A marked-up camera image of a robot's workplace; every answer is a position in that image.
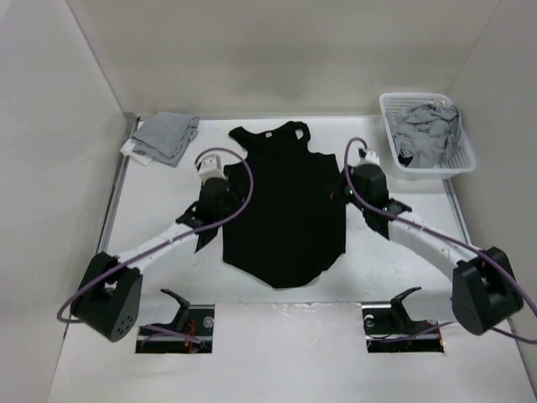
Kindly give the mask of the black tank top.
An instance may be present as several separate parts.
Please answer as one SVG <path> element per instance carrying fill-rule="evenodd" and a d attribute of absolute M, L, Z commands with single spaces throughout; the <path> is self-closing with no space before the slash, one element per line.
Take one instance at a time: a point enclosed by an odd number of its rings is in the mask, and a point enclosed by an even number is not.
<path fill-rule="evenodd" d="M 346 208 L 332 198 L 340 178 L 334 154 L 311 152 L 310 130 L 289 121 L 262 133 L 229 136 L 246 166 L 224 168 L 231 188 L 251 198 L 222 231 L 222 259 L 274 289 L 308 285 L 346 251 Z"/>

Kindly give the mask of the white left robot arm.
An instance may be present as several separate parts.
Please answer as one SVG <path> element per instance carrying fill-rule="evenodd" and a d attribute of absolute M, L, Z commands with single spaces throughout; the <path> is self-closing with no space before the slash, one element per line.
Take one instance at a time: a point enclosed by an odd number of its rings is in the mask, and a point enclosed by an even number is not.
<path fill-rule="evenodd" d="M 169 278 L 175 263 L 201 251 L 246 209 L 253 179 L 247 183 L 241 194 L 226 177 L 205 179 L 197 201 L 161 234 L 127 252 L 96 254 L 65 303 L 68 322 L 83 323 L 113 343 L 134 327 L 198 343 L 199 338 L 183 333 L 189 303 L 172 291 Z"/>

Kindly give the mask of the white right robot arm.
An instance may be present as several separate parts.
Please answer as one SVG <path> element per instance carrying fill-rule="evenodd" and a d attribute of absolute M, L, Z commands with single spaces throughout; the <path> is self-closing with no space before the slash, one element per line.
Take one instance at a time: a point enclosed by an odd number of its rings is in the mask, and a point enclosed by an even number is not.
<path fill-rule="evenodd" d="M 390 197 L 386 176 L 372 163 L 346 166 L 336 194 L 361 211 L 369 229 L 434 266 L 449 291 L 411 287 L 390 301 L 389 322 L 399 332 L 428 321 L 455 322 L 477 336 L 524 307 L 507 255 L 480 249 L 428 228 L 412 208 Z"/>

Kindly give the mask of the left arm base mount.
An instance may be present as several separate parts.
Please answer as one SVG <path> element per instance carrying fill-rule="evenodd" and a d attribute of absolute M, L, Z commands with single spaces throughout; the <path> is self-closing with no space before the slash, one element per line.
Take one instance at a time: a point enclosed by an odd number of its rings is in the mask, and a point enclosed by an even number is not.
<path fill-rule="evenodd" d="M 144 297 L 135 352 L 141 354 L 211 353 L 216 307 L 192 305 L 172 290 Z"/>

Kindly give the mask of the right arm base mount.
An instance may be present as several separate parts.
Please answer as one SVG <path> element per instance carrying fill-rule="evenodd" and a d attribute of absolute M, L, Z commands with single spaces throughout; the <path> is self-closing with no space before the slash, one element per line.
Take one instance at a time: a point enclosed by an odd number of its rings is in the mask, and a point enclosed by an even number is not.
<path fill-rule="evenodd" d="M 414 321 L 403 301 L 420 290 L 413 287 L 390 301 L 362 304 L 362 322 L 369 353 L 443 353 L 438 322 Z"/>

